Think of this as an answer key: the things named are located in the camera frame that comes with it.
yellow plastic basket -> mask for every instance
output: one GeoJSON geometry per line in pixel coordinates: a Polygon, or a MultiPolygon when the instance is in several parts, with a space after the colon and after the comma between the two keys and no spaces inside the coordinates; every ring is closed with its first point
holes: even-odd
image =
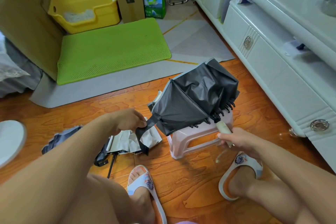
{"type": "Polygon", "coordinates": [[[117,0],[51,0],[48,14],[70,34],[120,22],[117,0]]]}

metal handle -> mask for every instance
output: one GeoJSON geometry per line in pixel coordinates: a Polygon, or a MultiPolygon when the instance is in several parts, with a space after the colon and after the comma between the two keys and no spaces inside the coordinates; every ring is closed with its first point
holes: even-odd
{"type": "Polygon", "coordinates": [[[329,122],[326,120],[313,120],[310,124],[310,128],[317,132],[325,131],[329,128],[329,122]]]}
{"type": "Polygon", "coordinates": [[[244,40],[244,48],[245,48],[245,49],[248,49],[248,48],[251,47],[252,44],[253,44],[253,39],[252,39],[252,37],[247,36],[247,37],[245,38],[245,40],[244,40]]]}

leg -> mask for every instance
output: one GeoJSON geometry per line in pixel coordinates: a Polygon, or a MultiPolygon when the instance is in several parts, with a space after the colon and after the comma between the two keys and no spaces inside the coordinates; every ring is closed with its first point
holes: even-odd
{"type": "MultiPolygon", "coordinates": [[[[129,183],[141,174],[142,170],[132,172],[129,183]]],[[[138,188],[129,197],[125,189],[113,180],[88,175],[61,224],[152,224],[154,220],[155,214],[146,188],[138,188]]]]}
{"type": "Polygon", "coordinates": [[[318,223],[309,209],[281,180],[259,181],[250,167],[240,167],[229,183],[229,192],[247,197],[284,223],[318,223]]]}

wooden floor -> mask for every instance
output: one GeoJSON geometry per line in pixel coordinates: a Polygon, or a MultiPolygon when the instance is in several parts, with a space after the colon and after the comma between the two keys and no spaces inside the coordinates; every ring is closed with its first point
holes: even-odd
{"type": "MultiPolygon", "coordinates": [[[[331,172],[308,139],[288,135],[289,125],[238,58],[223,62],[222,65],[239,80],[240,95],[233,110],[235,126],[272,141],[331,172]]],[[[0,184],[41,156],[42,147],[55,133],[66,128],[86,124],[99,115],[124,108],[135,108],[149,118],[150,112],[146,104],[155,98],[158,90],[163,90],[167,81],[168,78],[162,78],[52,109],[30,102],[28,98],[31,92],[1,99],[0,121],[22,122],[27,128],[27,141],[19,155],[0,169],[0,184]]],[[[125,187],[133,167],[145,165],[153,176],[168,223],[183,220],[211,224],[279,223],[254,202],[246,199],[228,202],[222,198],[218,191],[218,182],[231,165],[235,153],[223,156],[221,162],[216,164],[215,158],[220,152],[221,150],[214,146],[174,160],[170,156],[167,139],[163,137],[162,143],[153,148],[149,156],[118,156],[111,179],[125,187]]],[[[90,172],[106,176],[108,169],[109,165],[93,166],[90,172]]],[[[263,177],[270,178],[267,169],[263,177]]]]}

slipper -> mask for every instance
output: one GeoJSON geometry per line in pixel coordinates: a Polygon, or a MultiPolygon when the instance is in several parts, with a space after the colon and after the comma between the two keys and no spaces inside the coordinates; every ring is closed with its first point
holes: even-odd
{"type": "Polygon", "coordinates": [[[236,174],[236,172],[238,171],[237,167],[240,167],[240,166],[251,167],[254,170],[256,179],[259,179],[263,172],[263,166],[260,165],[254,158],[249,157],[247,154],[245,154],[242,151],[238,152],[232,165],[222,176],[218,184],[219,192],[226,200],[234,201],[239,198],[239,197],[233,198],[231,194],[229,193],[229,182],[232,179],[232,177],[236,174]]]}
{"type": "Polygon", "coordinates": [[[143,165],[138,165],[135,168],[133,168],[133,170],[136,169],[137,167],[141,167],[145,171],[145,173],[140,175],[134,182],[132,182],[130,185],[127,186],[128,195],[132,196],[136,191],[136,189],[139,187],[144,187],[148,189],[156,203],[157,210],[161,216],[162,224],[167,224],[167,218],[165,212],[163,211],[162,205],[160,204],[159,198],[156,194],[153,179],[149,174],[148,169],[143,165]]]}

